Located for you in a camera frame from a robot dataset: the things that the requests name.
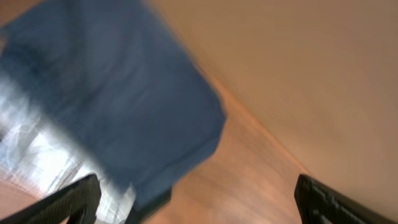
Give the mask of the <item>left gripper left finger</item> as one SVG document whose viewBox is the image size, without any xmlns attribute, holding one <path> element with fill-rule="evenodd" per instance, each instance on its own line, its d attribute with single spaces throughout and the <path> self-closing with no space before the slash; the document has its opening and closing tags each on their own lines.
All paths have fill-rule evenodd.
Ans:
<svg viewBox="0 0 398 224">
<path fill-rule="evenodd" d="M 97 175 L 89 174 L 2 219 L 1 224 L 94 224 L 100 199 Z"/>
</svg>

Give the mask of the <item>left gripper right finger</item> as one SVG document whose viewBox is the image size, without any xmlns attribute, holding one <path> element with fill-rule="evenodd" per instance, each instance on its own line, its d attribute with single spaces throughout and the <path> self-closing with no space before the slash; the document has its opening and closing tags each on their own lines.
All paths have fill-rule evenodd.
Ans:
<svg viewBox="0 0 398 224">
<path fill-rule="evenodd" d="M 294 191 L 303 224 L 397 224 L 306 174 Z"/>
</svg>

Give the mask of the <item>dark blue shorts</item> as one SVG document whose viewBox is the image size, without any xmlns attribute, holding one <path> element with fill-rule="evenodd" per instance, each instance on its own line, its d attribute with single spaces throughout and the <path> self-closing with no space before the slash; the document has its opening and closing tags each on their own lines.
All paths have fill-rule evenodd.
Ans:
<svg viewBox="0 0 398 224">
<path fill-rule="evenodd" d="M 137 207 L 215 152 L 221 103 L 143 2 L 45 1 L 1 34 L 1 67 Z"/>
</svg>

